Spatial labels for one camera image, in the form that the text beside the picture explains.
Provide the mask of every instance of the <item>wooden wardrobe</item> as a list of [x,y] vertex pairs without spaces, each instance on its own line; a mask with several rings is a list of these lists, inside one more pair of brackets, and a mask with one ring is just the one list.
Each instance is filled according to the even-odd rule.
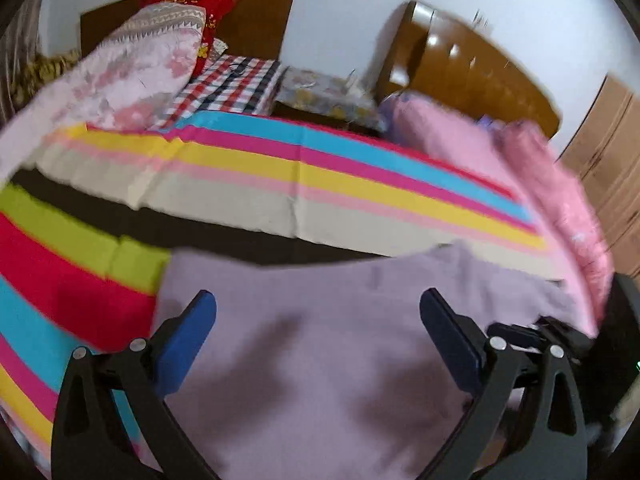
[[580,176],[617,272],[640,283],[640,98],[608,75],[560,160]]

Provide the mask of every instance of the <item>plaid blanket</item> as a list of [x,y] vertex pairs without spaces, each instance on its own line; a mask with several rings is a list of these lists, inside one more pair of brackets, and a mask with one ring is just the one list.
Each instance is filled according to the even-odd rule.
[[198,110],[268,115],[284,71],[279,61],[224,54],[185,86],[154,127],[172,126]]

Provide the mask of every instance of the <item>red pillow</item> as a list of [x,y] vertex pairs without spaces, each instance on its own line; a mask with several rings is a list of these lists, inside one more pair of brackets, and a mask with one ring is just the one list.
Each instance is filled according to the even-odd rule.
[[209,49],[213,45],[213,39],[216,37],[216,26],[222,17],[231,12],[236,6],[238,0],[140,0],[140,7],[146,7],[159,2],[174,2],[184,5],[195,5],[204,7],[207,12],[207,23],[202,31],[202,43],[198,51],[198,59],[193,69],[191,77],[197,77],[204,69],[204,63],[209,55]]

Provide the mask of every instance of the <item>rainbow striped blanket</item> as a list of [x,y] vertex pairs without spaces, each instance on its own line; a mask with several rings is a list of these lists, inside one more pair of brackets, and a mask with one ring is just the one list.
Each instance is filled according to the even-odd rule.
[[72,349],[147,336],[173,248],[304,264],[458,238],[561,278],[510,190],[386,142],[222,112],[56,131],[0,191],[0,405],[46,455]]

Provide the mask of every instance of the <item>wooden headboard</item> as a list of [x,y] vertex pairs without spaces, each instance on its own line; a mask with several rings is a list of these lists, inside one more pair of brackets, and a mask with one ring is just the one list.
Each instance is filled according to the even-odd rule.
[[[278,59],[293,0],[240,0],[218,25],[216,37],[229,46],[228,53]],[[138,0],[120,0],[80,17],[82,55],[140,10]]]
[[536,121],[549,138],[560,117],[498,48],[455,16],[411,0],[376,83],[376,98],[412,89],[474,119]]

